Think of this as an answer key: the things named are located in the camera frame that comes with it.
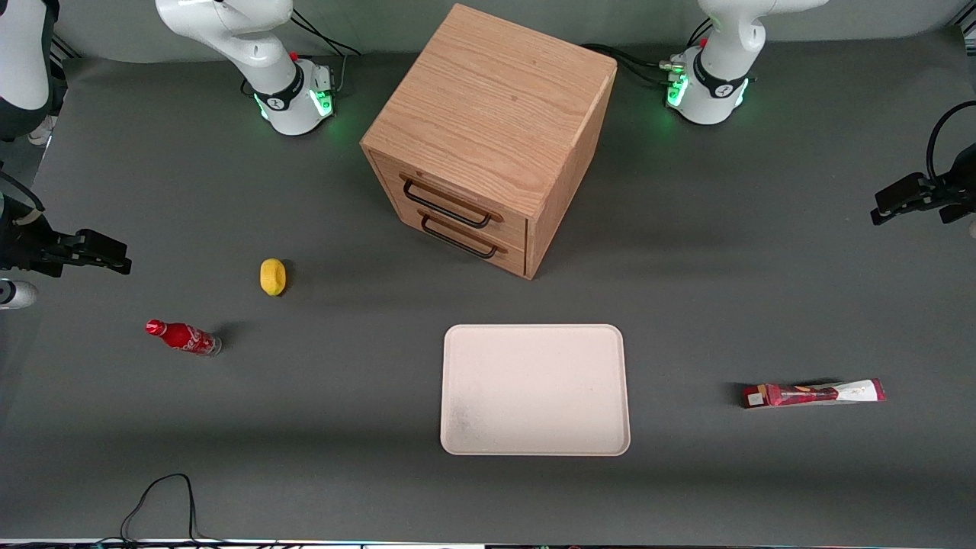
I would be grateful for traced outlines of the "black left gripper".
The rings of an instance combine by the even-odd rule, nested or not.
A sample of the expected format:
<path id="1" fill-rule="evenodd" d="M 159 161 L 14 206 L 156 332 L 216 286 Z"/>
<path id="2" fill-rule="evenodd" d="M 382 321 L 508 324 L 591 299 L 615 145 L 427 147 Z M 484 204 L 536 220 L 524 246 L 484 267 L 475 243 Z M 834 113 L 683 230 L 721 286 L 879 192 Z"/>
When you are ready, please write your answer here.
<path id="1" fill-rule="evenodd" d="M 896 216 L 939 209 L 942 223 L 954 223 L 975 212 L 975 143 L 965 147 L 941 175 L 934 173 L 935 145 L 926 146 L 926 178 L 913 172 L 876 192 L 872 225 L 881 226 Z"/>

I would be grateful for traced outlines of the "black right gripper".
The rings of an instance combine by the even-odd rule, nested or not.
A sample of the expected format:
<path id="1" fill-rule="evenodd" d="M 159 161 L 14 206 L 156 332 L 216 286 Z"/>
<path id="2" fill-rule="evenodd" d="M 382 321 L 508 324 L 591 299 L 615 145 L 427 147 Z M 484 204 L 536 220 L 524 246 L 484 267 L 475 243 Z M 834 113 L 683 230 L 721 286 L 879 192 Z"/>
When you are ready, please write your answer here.
<path id="1" fill-rule="evenodd" d="M 66 247 L 72 255 L 64 258 Z M 10 271 L 34 271 L 46 277 L 60 278 L 64 265 L 91 265 L 128 275 L 132 261 L 121 241 L 90 229 L 64 234 L 54 230 L 43 215 L 30 215 L 27 223 L 2 216 L 1 268 Z"/>

